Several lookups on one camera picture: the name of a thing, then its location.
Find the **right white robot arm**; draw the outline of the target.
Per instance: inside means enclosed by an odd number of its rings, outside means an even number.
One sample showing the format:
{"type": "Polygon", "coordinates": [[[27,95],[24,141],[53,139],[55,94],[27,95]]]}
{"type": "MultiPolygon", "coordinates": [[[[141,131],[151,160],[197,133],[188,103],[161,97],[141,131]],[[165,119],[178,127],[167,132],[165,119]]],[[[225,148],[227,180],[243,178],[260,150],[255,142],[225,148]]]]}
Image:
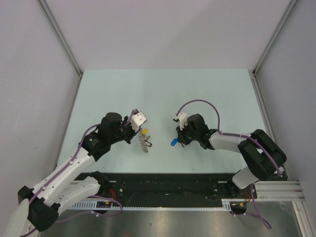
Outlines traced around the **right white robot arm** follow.
{"type": "Polygon", "coordinates": [[[182,146],[193,141],[205,150],[225,150],[241,154],[246,167],[238,171],[228,185],[228,193],[233,198],[241,197],[250,184],[267,181],[272,175],[281,175],[280,167],[287,161],[283,150],[268,136],[257,129],[249,134],[222,133],[218,129],[209,129],[200,114],[188,116],[179,112],[174,116],[177,142],[182,146]]]}

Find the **large silver keyring holder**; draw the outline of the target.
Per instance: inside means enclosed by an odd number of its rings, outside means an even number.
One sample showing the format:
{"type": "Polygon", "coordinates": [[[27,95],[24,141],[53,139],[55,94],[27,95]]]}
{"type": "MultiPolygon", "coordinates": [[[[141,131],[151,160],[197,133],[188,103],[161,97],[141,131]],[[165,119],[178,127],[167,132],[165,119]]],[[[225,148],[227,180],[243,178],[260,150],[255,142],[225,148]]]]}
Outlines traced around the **large silver keyring holder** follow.
{"type": "Polygon", "coordinates": [[[149,147],[147,147],[147,146],[145,145],[146,134],[143,134],[143,133],[142,133],[142,129],[141,129],[140,132],[138,133],[138,137],[139,137],[139,142],[140,142],[140,144],[141,144],[141,147],[142,147],[143,152],[147,153],[149,147]]]}

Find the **blue key tag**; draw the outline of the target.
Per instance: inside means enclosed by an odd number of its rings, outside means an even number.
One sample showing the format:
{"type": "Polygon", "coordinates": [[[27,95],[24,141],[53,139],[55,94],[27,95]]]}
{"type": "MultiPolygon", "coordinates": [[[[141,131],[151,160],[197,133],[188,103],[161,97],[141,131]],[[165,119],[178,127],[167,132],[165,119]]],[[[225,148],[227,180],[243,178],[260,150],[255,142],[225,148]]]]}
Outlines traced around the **blue key tag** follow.
{"type": "Polygon", "coordinates": [[[175,146],[176,144],[178,143],[178,139],[177,138],[175,138],[175,139],[173,139],[172,141],[171,141],[171,146],[175,146]]]}

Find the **black key tag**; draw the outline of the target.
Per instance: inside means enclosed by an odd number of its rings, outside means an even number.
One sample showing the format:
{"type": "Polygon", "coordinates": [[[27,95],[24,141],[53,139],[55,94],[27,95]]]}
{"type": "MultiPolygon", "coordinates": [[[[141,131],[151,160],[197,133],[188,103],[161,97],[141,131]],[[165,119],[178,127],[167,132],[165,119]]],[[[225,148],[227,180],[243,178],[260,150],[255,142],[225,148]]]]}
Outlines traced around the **black key tag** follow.
{"type": "Polygon", "coordinates": [[[152,146],[153,146],[152,143],[150,143],[150,142],[148,142],[148,141],[145,141],[145,145],[146,145],[147,147],[152,147],[152,146]]]}

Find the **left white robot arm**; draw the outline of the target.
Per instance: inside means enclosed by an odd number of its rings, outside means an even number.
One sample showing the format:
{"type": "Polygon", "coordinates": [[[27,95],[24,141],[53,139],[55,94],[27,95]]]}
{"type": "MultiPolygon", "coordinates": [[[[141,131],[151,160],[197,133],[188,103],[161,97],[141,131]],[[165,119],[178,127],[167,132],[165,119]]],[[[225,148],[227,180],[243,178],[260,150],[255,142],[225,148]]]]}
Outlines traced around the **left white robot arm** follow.
{"type": "Polygon", "coordinates": [[[146,121],[145,115],[137,109],[124,118],[118,113],[107,113],[99,124],[84,132],[74,153],[61,166],[33,187],[23,186],[18,191],[18,201],[28,202],[26,219],[34,226],[24,235],[28,237],[35,231],[47,230],[68,206],[84,198],[106,196],[108,179],[99,172],[92,173],[71,189],[68,186],[85,168],[108,153],[113,144],[121,141],[130,144],[146,121]]]}

